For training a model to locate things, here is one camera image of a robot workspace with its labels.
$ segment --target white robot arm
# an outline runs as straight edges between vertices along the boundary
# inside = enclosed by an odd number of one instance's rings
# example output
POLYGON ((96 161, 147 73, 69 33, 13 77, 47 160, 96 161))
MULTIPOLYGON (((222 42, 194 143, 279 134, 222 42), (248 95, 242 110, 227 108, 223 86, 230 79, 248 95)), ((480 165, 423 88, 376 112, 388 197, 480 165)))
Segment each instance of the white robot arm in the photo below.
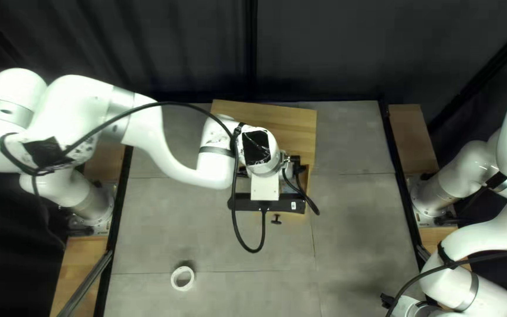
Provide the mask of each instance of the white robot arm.
MULTIPOLYGON (((69 145, 105 121, 154 102, 149 97, 83 76, 63 76, 46 86, 43 79, 29 70, 5 70, 0 73, 0 138, 4 136, 8 156, 0 149, 0 172, 21 172, 17 165, 23 171, 53 171, 36 177, 39 194, 60 206, 73 208, 86 225, 106 220, 113 207, 108 195, 98 192, 74 170, 91 158, 99 138, 143 149, 166 175, 178 181, 218 190, 228 188, 233 180, 234 153, 226 131, 213 119, 206 121, 197 168, 190 169, 178 162, 167 146, 161 107, 132 113, 63 154, 69 145)), ((240 125, 227 116, 219 119, 230 131, 240 125)), ((260 179, 271 179, 273 188, 278 188, 281 169, 286 168, 289 175, 291 169, 275 138, 266 129, 240 126, 243 137, 263 136, 264 144, 256 143, 253 148, 243 138, 237 138, 239 158, 247 166, 252 186, 260 183, 260 179), (259 160, 251 162, 249 156, 259 160)), ((34 192, 29 174, 21 174, 20 184, 25 191, 34 192)), ((278 191, 261 192, 265 193, 264 200, 278 200, 278 191)))
MULTIPOLYGON (((492 136, 485 149, 486 151, 474 151, 477 154, 485 153, 486 155, 477 155, 477 160, 469 160, 471 166, 474 167, 476 164, 476 166, 487 167, 488 163, 491 165, 497 163, 499 170, 507 176, 507 114, 500 132, 492 136)), ((461 153, 463 151, 467 150, 462 150, 459 153, 454 160, 457 162, 452 162, 449 169, 455 171, 454 167, 459 165, 458 161, 462 159, 461 153)), ((479 173, 469 173, 470 170, 475 169, 468 169, 465 173, 461 171, 461 173, 454 174, 444 180, 453 171, 445 172, 435 182, 442 184, 442 186, 450 183, 455 184, 453 188, 461 189, 463 195, 470 195, 478 190, 480 185, 488 179, 487 174, 491 173, 488 169, 485 169, 485 172, 477 169, 479 173)), ((437 198, 437 200, 431 199, 429 201, 441 202, 442 199, 437 198)), ((440 243, 440 249, 428 259, 422 272, 443 265, 444 261, 440 250, 453 261, 484 250, 507 250, 507 205, 493 220, 461 228, 447 236, 440 243)), ((393 310, 393 316, 507 317, 507 291, 461 267, 454 270, 441 270, 423 277, 420 280, 420 286, 428 296, 454 311, 443 311, 433 306, 421 306, 417 300, 403 296, 393 310)))

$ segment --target screw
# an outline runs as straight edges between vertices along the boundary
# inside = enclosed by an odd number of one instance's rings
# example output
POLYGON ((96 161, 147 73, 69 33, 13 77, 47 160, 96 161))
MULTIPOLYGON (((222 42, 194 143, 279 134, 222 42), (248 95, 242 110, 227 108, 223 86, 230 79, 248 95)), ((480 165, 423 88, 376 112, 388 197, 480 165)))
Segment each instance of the screw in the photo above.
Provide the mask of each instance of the screw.
POLYGON ((273 220, 271 220, 271 223, 273 223, 274 225, 280 225, 282 222, 279 221, 279 215, 278 214, 274 214, 273 215, 273 220))

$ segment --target metal frame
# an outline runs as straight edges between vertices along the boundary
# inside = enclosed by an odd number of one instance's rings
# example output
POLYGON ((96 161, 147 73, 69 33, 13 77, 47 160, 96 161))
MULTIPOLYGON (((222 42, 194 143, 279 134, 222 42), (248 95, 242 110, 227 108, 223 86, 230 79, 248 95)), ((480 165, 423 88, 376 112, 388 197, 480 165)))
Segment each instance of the metal frame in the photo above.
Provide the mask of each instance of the metal frame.
POLYGON ((111 219, 111 227, 109 231, 109 239, 107 240, 107 252, 112 252, 109 263, 101 273, 101 281, 99 282, 99 290, 95 301, 95 317, 102 317, 105 314, 105 303, 107 302, 107 293, 109 292, 109 282, 113 269, 114 250, 116 240, 118 238, 118 230, 121 226, 122 207, 124 204, 124 196, 126 194, 126 186, 129 181, 130 163, 132 161, 133 147, 127 146, 124 149, 124 157, 122 161, 121 176, 118 180, 116 198, 114 202, 113 217, 111 219))

